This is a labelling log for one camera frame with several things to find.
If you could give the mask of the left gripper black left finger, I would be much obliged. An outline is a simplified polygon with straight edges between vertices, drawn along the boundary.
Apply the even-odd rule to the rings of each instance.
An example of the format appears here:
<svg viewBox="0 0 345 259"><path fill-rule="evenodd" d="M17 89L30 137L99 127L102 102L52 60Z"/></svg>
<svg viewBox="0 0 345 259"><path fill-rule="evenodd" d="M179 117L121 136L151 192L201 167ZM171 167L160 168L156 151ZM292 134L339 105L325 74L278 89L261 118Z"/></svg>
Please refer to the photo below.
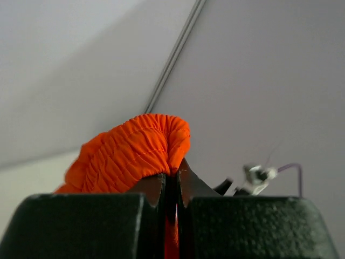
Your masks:
<svg viewBox="0 0 345 259"><path fill-rule="evenodd" d="M36 194L16 209L1 258L163 258L165 176L123 194Z"/></svg>

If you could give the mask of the orange shorts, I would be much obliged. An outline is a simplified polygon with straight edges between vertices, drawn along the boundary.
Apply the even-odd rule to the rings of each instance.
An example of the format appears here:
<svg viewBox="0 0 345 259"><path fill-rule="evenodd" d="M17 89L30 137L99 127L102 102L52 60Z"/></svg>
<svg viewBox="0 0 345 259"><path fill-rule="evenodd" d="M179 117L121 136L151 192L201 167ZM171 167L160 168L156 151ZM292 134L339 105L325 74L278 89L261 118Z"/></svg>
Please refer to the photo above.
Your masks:
<svg viewBox="0 0 345 259"><path fill-rule="evenodd" d="M184 119L138 115L83 144L55 193L125 193L145 177L174 176L189 148Z"/></svg>

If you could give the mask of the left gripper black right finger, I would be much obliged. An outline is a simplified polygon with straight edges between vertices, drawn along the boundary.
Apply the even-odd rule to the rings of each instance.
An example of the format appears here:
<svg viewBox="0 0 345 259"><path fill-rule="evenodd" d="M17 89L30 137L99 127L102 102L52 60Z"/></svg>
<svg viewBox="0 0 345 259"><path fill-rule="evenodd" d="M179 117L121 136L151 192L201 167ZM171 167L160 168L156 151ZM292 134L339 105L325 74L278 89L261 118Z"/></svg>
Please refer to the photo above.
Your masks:
<svg viewBox="0 0 345 259"><path fill-rule="evenodd" d="M212 189L181 162L177 172L180 258L338 258L315 205L300 197Z"/></svg>

